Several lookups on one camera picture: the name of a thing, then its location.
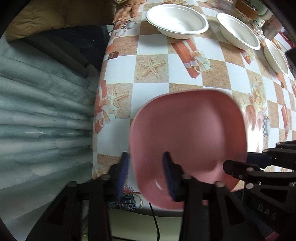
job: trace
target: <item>human hand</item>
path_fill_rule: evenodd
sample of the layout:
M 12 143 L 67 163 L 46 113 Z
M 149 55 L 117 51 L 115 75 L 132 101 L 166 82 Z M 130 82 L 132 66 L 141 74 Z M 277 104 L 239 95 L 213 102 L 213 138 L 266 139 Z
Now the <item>human hand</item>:
M 144 2 L 145 0 L 127 0 L 121 4 L 117 4 L 113 22 L 123 20 L 129 12 L 131 12 L 132 18 L 135 17 L 137 15 L 140 4 Z

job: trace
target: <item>finger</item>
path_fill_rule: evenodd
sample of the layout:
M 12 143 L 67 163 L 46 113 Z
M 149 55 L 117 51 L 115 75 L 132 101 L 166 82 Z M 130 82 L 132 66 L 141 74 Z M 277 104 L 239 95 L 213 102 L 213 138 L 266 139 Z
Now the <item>finger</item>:
M 117 12 L 114 15 L 114 19 L 113 22 L 115 23 L 118 19 L 118 17 L 120 16 L 120 14 L 124 11 L 124 7 L 122 7 L 121 9 L 117 10 Z
M 125 7 L 122 13 L 120 14 L 118 20 L 124 19 L 127 16 L 127 14 L 130 12 L 130 10 L 131 10 L 131 7 Z
M 140 7 L 140 4 L 134 4 L 132 9 L 131 9 L 131 17 L 135 17 L 137 15 L 137 11 Z

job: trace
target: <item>person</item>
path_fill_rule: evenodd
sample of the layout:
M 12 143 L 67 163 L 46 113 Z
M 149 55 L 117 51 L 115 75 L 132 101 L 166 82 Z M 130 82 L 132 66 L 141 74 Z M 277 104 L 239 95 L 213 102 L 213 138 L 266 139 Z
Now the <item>person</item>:
M 31 0 L 5 31 L 8 42 L 38 33 L 58 36 L 101 69 L 109 34 L 105 25 L 136 16 L 144 0 Z

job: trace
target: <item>bowl rim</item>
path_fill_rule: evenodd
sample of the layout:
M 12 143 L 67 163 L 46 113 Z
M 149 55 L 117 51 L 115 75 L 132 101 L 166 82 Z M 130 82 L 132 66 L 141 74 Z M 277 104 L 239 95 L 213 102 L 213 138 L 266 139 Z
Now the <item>bowl rim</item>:
M 286 60 L 285 60 L 283 54 L 281 53 L 281 51 L 278 49 L 278 47 L 277 47 L 277 46 L 276 46 L 271 40 L 265 38 L 264 41 L 265 41 L 265 48 L 267 48 L 267 50 L 269 51 L 270 55 L 272 56 L 272 59 L 274 60 L 274 62 L 275 62 L 276 65 L 278 66 L 278 68 L 281 70 L 281 72 L 282 72 L 284 75 L 286 75 L 287 77 L 289 77 L 289 66 L 287 65 L 287 62 L 286 62 Z M 276 51 L 280 53 L 280 55 L 281 55 L 281 57 L 282 57 L 282 59 L 283 59 L 285 65 L 286 65 L 286 67 L 287 67 L 288 73 L 285 73 L 284 70 L 281 68 L 281 66 L 278 64 L 276 58 L 274 57 L 274 55 L 272 54 L 272 52 L 271 52 L 271 50 L 270 50 L 270 45 L 272 45 L 272 46 L 276 49 Z
M 260 50 L 260 48 L 261 48 L 261 46 L 260 46 L 260 42 L 259 42 L 259 39 L 256 37 L 256 35 L 253 33 L 253 31 L 245 24 L 245 23 L 243 23 L 241 20 L 239 20 L 239 19 L 237 19 L 236 17 L 234 17 L 234 16 L 231 16 L 231 15 L 229 15 L 229 14 L 226 14 L 226 13 L 218 13 L 217 15 L 216 15 L 216 17 L 217 17 L 217 19 L 218 19 L 218 21 L 219 21 L 219 23 L 229 32 L 229 33 L 231 33 L 231 31 L 229 31 L 229 29 L 224 25 L 224 24 L 222 24 L 222 22 L 219 20 L 219 18 L 221 19 L 221 17 L 228 17 L 228 18 L 230 18 L 231 20 L 233 20 L 233 21 L 237 21 L 237 22 L 239 22 L 239 23 L 241 23 L 245 28 L 247 28 L 252 34 L 253 34 L 253 36 L 257 39 L 257 46 L 252 46 L 252 45 L 250 45 L 250 44 L 248 44 L 248 43 L 246 43 L 245 41 L 243 41 L 243 40 L 241 40 L 240 38 L 238 38 L 238 37 L 236 37 L 234 34 L 232 34 L 231 33 L 231 35 L 233 36 L 233 37 L 235 37 L 238 41 L 240 41 L 242 44 L 244 44 L 244 45 L 246 45 L 246 46 L 248 46 L 249 48 L 251 48 L 251 49 L 254 49 L 254 50 Z
M 194 14 L 196 14 L 199 18 L 202 18 L 205 21 L 205 26 L 202 29 L 197 30 L 197 31 L 174 31 L 174 30 L 172 30 L 170 28 L 165 28 L 165 27 L 160 26 L 159 24 L 156 24 L 155 22 L 153 22 L 151 20 L 151 18 L 149 17 L 149 12 L 151 11 L 151 9 L 156 8 L 156 7 L 158 7 L 158 8 L 159 7 L 174 7 L 174 8 L 185 9 L 185 10 L 191 11 Z M 176 34 L 186 34 L 186 35 L 202 34 L 202 33 L 206 32 L 209 29 L 209 22 L 207 21 L 206 17 L 204 17 L 198 11 L 196 11 L 196 10 L 194 10 L 192 8 L 185 7 L 185 6 L 182 6 L 182 5 L 177 5 L 177 4 L 161 4 L 161 5 L 154 6 L 154 7 L 150 8 L 146 12 L 146 19 L 153 26 L 155 26 L 157 28 L 160 28 L 162 30 L 168 31 L 168 32 L 176 33 Z

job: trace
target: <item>starfish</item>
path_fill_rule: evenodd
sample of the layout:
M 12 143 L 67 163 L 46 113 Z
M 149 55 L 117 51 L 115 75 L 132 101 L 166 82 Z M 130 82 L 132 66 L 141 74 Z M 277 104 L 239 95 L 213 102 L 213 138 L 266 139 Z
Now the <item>starfish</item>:
M 118 108 L 119 111 L 121 111 L 121 108 L 120 108 L 120 105 L 119 105 L 118 101 L 121 100 L 122 98 L 127 97 L 129 94 L 124 93 L 122 95 L 116 96 L 115 87 L 113 86 L 111 95 L 112 95 L 112 97 L 110 99 L 113 100 L 114 105 Z
M 149 64 L 142 64 L 142 63 L 139 63 L 139 65 L 143 66 L 143 67 L 146 67 L 147 69 L 145 70 L 145 72 L 142 73 L 141 77 L 149 74 L 150 72 L 153 72 L 157 77 L 160 77 L 159 74 L 157 73 L 156 71 L 156 68 L 158 68 L 159 66 L 162 66 L 165 64 L 165 62 L 161 62 L 161 63 L 152 63 L 152 59 L 150 56 L 148 56 L 148 61 L 149 61 Z

